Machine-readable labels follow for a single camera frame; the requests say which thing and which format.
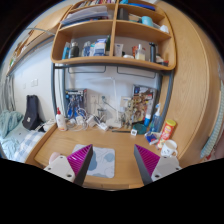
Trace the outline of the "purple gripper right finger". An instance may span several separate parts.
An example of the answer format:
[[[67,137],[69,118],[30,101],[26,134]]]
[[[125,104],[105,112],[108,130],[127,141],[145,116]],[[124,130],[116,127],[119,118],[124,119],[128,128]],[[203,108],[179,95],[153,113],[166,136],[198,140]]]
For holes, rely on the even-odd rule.
[[[134,145],[134,156],[144,185],[181,170],[176,157],[158,156],[137,144]]]

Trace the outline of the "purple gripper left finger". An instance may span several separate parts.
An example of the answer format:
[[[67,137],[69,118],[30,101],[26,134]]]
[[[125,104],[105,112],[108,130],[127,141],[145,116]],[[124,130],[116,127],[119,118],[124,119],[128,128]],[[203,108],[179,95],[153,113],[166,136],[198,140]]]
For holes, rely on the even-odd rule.
[[[58,155],[44,170],[81,186],[92,156],[93,146],[87,145],[69,156]]]

